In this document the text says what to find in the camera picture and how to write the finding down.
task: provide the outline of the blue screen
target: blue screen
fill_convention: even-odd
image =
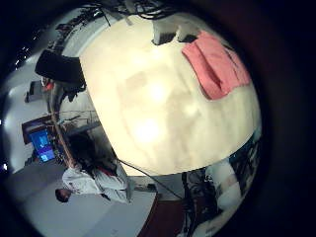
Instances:
[[[48,140],[48,132],[46,129],[33,132],[30,134],[30,137],[41,161],[46,162],[55,158]]]

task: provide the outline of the black chair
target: black chair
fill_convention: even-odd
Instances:
[[[63,98],[68,96],[70,102],[77,93],[86,89],[79,57],[63,56],[46,49],[39,57],[35,72],[60,84],[64,91]]]

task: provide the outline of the person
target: person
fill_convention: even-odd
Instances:
[[[91,175],[82,170],[81,164],[73,158],[65,162],[68,169],[62,175],[64,187],[55,190],[57,200],[68,202],[71,195],[93,194],[119,202],[130,202],[130,183],[119,161],[116,163],[117,168],[114,172],[97,166],[92,169]]]

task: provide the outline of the white table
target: white table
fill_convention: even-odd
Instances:
[[[240,148],[260,123],[253,85],[209,101],[175,39],[154,45],[150,21],[130,17],[103,30],[80,62],[119,159],[152,175],[210,165]],[[125,167],[130,176],[141,173]]]

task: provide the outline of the pink cloth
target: pink cloth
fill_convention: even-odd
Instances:
[[[250,83],[250,76],[237,54],[207,32],[201,31],[195,41],[186,44],[182,53],[210,100],[220,99],[235,87]]]

